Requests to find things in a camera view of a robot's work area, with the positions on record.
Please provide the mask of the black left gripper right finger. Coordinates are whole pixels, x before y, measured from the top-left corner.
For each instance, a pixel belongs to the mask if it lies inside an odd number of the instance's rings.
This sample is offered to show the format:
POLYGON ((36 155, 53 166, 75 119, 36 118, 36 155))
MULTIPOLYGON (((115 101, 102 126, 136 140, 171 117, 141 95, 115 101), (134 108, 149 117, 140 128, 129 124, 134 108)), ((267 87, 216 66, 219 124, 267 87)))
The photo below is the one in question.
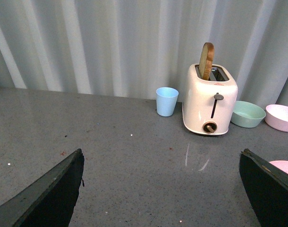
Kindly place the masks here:
POLYGON ((241 152, 239 172, 262 227, 288 227, 288 174, 248 149, 241 152))

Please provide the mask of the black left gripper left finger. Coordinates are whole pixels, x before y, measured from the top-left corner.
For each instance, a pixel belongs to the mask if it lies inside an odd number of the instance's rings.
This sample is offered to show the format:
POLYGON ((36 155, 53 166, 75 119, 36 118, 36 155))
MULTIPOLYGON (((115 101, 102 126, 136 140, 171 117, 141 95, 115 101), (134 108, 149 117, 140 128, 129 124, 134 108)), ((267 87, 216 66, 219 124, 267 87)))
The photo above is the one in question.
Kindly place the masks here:
POLYGON ((0 205, 0 227, 67 227, 83 184, 81 149, 0 205))

